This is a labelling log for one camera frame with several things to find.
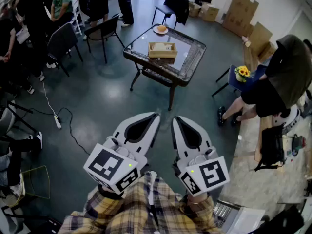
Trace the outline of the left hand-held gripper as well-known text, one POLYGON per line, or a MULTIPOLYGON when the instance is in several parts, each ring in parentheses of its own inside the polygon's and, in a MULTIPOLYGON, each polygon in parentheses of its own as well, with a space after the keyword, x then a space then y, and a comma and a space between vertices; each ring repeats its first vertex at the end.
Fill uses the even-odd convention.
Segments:
POLYGON ((141 177, 147 164, 146 153, 155 138, 160 114, 141 113, 122 121, 107 137, 97 144, 84 170, 100 185, 120 194, 141 177))

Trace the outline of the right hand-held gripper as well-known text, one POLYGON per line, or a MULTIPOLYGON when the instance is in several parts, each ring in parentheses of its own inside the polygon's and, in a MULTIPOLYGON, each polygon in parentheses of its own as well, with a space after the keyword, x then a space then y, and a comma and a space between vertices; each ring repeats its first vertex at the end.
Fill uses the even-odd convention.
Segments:
POLYGON ((206 130, 189 118, 172 120, 179 180, 191 195, 210 192, 230 182, 227 165, 219 156, 206 130))

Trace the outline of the wooden tissue box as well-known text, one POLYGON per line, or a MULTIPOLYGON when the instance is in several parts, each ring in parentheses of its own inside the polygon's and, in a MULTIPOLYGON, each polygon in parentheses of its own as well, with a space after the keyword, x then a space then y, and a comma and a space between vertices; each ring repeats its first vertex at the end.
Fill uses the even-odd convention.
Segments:
POLYGON ((171 51, 153 51, 151 47, 155 44, 155 42, 149 42, 148 45, 148 56, 150 58, 176 58, 177 57, 177 48, 175 43, 171 42, 163 42, 164 44, 170 44, 172 46, 171 51))

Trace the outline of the person's left forearm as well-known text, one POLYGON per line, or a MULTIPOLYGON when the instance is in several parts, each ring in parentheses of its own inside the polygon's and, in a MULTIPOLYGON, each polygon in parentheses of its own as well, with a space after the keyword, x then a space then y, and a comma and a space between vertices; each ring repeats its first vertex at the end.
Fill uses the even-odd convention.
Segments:
POLYGON ((123 195, 124 193, 117 194, 98 184, 88 194, 88 199, 83 209, 84 217, 92 220, 112 218, 122 208, 123 195))

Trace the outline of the person's right forearm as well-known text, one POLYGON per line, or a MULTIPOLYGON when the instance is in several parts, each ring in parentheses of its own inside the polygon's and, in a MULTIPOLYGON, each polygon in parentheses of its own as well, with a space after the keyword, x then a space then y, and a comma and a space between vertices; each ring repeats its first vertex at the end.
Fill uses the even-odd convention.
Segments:
POLYGON ((208 193, 198 196, 187 195, 180 201, 180 210, 203 231, 214 227, 213 200, 208 193))

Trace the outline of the open cardboard box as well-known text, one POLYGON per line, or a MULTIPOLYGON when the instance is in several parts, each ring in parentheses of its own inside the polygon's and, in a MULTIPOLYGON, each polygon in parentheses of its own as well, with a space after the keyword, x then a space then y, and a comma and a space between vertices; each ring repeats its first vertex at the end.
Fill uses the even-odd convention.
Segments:
POLYGON ((275 51, 275 46, 271 42, 268 42, 262 52, 258 55, 259 62, 263 63, 264 61, 266 61, 274 54, 275 51))

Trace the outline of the small cardboard box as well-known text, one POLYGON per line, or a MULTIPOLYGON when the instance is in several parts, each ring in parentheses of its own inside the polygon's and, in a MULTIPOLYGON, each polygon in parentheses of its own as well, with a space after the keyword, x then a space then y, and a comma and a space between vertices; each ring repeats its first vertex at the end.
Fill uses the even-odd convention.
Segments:
POLYGON ((196 18, 199 15, 201 6, 194 3, 194 2, 189 2, 189 17, 196 18))

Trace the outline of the blue chair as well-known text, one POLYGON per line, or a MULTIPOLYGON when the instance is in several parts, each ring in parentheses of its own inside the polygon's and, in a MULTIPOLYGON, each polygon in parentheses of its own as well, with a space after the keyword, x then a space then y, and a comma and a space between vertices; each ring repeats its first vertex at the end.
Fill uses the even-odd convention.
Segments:
POLYGON ((215 91, 212 96, 215 96, 217 93, 222 91, 224 88, 226 88, 228 85, 234 88, 234 91, 243 91, 246 88, 250 87, 254 82, 260 79, 260 77, 265 73, 267 66, 265 65, 259 65, 257 69, 251 73, 251 76, 247 78, 246 82, 238 81, 236 79, 235 69, 236 66, 231 65, 217 80, 218 82, 220 79, 222 79, 226 74, 228 74, 228 80, 227 82, 219 88, 217 91, 215 91))
POLYGON ((154 12, 152 24, 154 23, 157 10, 159 10, 160 12, 162 12, 164 14, 164 18, 163 18, 163 21, 162 21, 163 25, 164 25, 164 23, 165 23, 167 18, 170 18, 172 14, 175 14, 169 7, 167 7, 164 4, 162 4, 160 6, 155 6, 155 12, 154 12))

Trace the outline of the black bag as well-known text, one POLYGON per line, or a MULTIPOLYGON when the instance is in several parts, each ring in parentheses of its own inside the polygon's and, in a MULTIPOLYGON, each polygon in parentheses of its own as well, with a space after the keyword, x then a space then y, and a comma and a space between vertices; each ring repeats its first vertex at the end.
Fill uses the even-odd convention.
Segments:
POLYGON ((262 131, 262 158, 255 172, 263 169, 278 169, 285 164, 285 155, 282 141, 283 125, 266 128, 262 131))

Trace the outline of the white round device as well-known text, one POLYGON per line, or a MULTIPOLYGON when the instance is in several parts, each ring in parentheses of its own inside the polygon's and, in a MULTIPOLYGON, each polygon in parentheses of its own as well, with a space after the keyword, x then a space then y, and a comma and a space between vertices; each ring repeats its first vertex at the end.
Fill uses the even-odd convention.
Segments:
POLYGON ((288 132, 293 130, 298 125, 300 120, 301 120, 301 110, 295 104, 290 108, 290 113, 285 119, 282 134, 286 135, 288 132))

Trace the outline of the black round-back chair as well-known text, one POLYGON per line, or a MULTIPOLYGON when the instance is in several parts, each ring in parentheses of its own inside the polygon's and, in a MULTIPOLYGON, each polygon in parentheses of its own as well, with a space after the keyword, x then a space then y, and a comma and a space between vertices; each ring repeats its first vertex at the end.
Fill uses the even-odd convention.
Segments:
POLYGON ((125 48, 125 45, 123 44, 121 38, 116 32, 119 16, 120 14, 115 14, 107 21, 100 23, 99 25, 96 25, 95 27, 91 27, 84 32, 86 36, 86 42, 88 45, 89 53, 91 53, 90 41, 101 41, 106 64, 107 64, 107 56, 106 56, 105 43, 104 43, 105 40, 107 41, 108 38, 110 37, 117 37, 122 47, 125 48))

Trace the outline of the dark grey chair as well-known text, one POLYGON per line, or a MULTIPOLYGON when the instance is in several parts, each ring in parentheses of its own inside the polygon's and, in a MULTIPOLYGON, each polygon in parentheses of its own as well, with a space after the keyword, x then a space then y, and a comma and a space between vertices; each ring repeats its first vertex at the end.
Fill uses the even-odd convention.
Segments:
POLYGON ((74 28, 72 24, 68 22, 58 28, 58 30, 51 35, 47 44, 48 56, 56 61, 57 66, 60 66, 68 77, 69 73, 64 68, 61 59, 69 50, 71 50, 71 48, 75 47, 81 62, 83 62, 77 43, 78 39, 74 32, 74 28))

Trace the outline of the white folding chair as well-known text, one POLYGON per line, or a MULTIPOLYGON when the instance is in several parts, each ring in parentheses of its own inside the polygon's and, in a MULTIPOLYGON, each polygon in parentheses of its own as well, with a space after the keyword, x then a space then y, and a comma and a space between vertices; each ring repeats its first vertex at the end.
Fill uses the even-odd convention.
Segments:
POLYGON ((81 28, 85 27, 85 23, 83 21, 83 17, 81 15, 80 4, 78 0, 71 0, 72 8, 73 8, 73 18, 71 20, 71 24, 74 28, 75 34, 79 34, 82 36, 81 28))

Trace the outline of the large flattened cardboard carton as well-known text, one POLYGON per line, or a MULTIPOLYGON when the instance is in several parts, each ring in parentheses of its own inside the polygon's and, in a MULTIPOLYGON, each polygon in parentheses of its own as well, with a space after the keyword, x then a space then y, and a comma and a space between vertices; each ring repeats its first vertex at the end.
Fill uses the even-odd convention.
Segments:
POLYGON ((240 37, 246 36, 258 5, 256 0, 232 0, 222 26, 240 37))

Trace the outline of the black jacket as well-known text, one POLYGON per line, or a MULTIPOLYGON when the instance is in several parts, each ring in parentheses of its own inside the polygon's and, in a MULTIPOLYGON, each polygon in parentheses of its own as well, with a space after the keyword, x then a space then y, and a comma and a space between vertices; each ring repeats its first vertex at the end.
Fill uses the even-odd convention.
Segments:
POLYGON ((175 13, 177 23, 186 24, 189 15, 189 0, 165 0, 164 5, 175 13))

